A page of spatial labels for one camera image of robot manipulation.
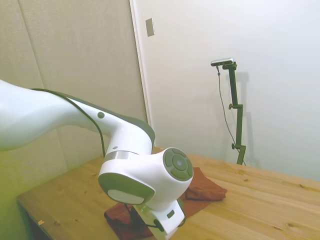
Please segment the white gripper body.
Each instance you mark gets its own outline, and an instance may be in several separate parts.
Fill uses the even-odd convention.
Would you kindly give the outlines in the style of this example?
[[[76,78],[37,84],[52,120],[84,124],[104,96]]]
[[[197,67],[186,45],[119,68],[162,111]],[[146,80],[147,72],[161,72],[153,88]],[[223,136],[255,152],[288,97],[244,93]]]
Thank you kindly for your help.
[[[180,199],[164,211],[156,211],[146,205],[135,205],[134,209],[157,240],[169,240],[186,221],[184,203]]]

